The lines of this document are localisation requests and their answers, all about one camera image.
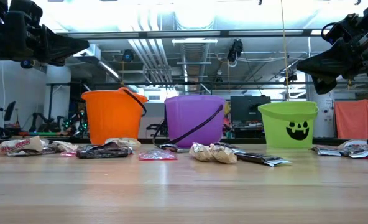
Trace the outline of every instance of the ceiling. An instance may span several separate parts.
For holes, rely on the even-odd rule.
[[[123,29],[128,24],[140,23],[144,14],[157,15],[157,27],[159,30],[177,30],[176,18],[185,17],[188,26],[196,26],[204,23],[212,16],[213,30],[246,30],[246,29],[282,29],[282,10],[284,26],[286,29],[321,29],[329,22],[340,21],[349,13],[362,14],[368,7],[368,0],[363,0],[355,6],[355,0],[265,0],[261,6],[259,0],[202,0],[202,1],[179,1],[179,0],[64,0],[63,2],[49,2],[51,0],[35,0],[44,10],[42,22],[53,31],[58,33],[87,33],[132,31]],[[219,75],[223,81],[245,82],[269,82],[280,80],[280,72],[285,68],[284,43],[287,46],[288,60],[290,65],[298,58],[307,58],[308,54],[314,55],[328,50],[330,45],[320,37],[253,37],[241,38],[244,52],[241,59],[253,60],[252,62],[238,62],[228,71],[226,63],[218,60],[226,58],[229,48],[234,42],[233,38],[218,38],[216,44],[209,44],[205,72],[202,74],[204,81],[213,81],[220,69]],[[143,62],[135,54],[134,61],[126,63],[124,68],[121,61],[122,52],[132,49],[128,40],[124,39],[99,39],[90,40],[102,50],[102,57],[107,60],[113,69],[142,70]],[[182,68],[177,65],[181,62],[180,44],[173,44],[172,39],[162,39],[163,48],[168,64],[171,67]],[[85,78],[89,82],[105,82],[106,73],[92,64],[80,63],[74,58],[67,60],[71,66],[73,78]],[[141,73],[125,73],[126,82],[145,82]],[[175,80],[184,81],[179,75]],[[368,77],[360,76],[358,80],[368,80]],[[233,89],[246,88],[283,88],[279,85],[235,85]],[[357,86],[360,90],[368,91],[367,85]]]

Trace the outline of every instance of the candy wrapper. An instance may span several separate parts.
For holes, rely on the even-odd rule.
[[[182,149],[182,148],[179,148],[178,146],[176,146],[174,144],[161,144],[159,146],[159,148],[161,148],[163,150],[169,150],[170,152],[176,152],[176,153],[190,152],[189,149]]]
[[[348,140],[345,143],[341,144],[338,148],[344,149],[344,148],[353,147],[353,146],[364,146],[368,148],[368,139]]]
[[[127,157],[131,153],[132,148],[130,146],[112,141],[102,146],[88,145],[79,147],[76,156],[79,159],[117,158]]]
[[[4,141],[0,143],[0,154],[2,155],[14,155],[15,153],[18,153],[20,151],[27,151],[28,153],[33,154],[42,154],[43,145],[39,136],[29,139]]]
[[[314,146],[311,150],[319,156],[341,156],[340,149],[333,146]]]
[[[353,159],[368,158],[368,149],[364,147],[347,147],[340,154]]]
[[[141,147],[141,143],[138,140],[132,138],[110,138],[105,141],[106,144],[110,142],[116,142],[119,145],[130,146],[132,150],[135,151],[138,151]]]
[[[334,146],[314,146],[311,148],[319,156],[344,156],[353,159],[368,159],[368,146],[349,145],[345,148]]]
[[[210,145],[212,156],[219,162],[224,164],[235,164],[237,157],[232,148],[219,145]]]
[[[139,160],[141,161],[177,160],[177,157],[169,150],[153,149],[140,153]]]
[[[190,149],[190,154],[202,162],[214,161],[214,157],[211,153],[209,146],[204,146],[199,143],[194,143]]]
[[[258,164],[268,165],[274,167],[280,164],[289,164],[291,162],[286,159],[282,159],[279,156],[270,156],[259,153],[245,153],[245,154],[237,154],[238,159],[246,162],[254,162]]]
[[[56,151],[60,151],[64,154],[76,154],[76,151],[78,150],[78,146],[71,144],[69,142],[62,142],[62,141],[53,141],[48,145],[48,147],[54,148]]]

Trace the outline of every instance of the plastic pail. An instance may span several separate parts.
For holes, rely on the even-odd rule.
[[[175,139],[208,120],[225,100],[211,95],[183,95],[165,101],[169,138]],[[176,143],[179,147],[191,147],[193,142],[209,145],[219,142],[223,135],[224,111],[221,110],[202,128]]]
[[[315,102],[269,103],[259,106],[268,147],[310,147],[313,144]]]
[[[104,144],[109,138],[138,138],[142,113],[140,102],[148,101],[145,96],[120,88],[88,91],[82,98],[86,100],[92,144]]]

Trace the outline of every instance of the orange cloth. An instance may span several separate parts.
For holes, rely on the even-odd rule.
[[[339,139],[368,139],[368,100],[334,103]]]

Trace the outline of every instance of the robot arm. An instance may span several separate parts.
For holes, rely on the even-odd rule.
[[[86,40],[54,34],[40,25],[43,10],[30,0],[0,1],[0,60],[37,60],[63,66],[69,56],[89,47]]]
[[[325,28],[331,25],[332,29],[324,35]],[[368,8],[363,17],[350,14],[342,21],[326,25],[321,36],[332,47],[297,65],[298,70],[312,76],[318,94],[331,91],[340,75],[351,80],[358,74],[368,74]]]

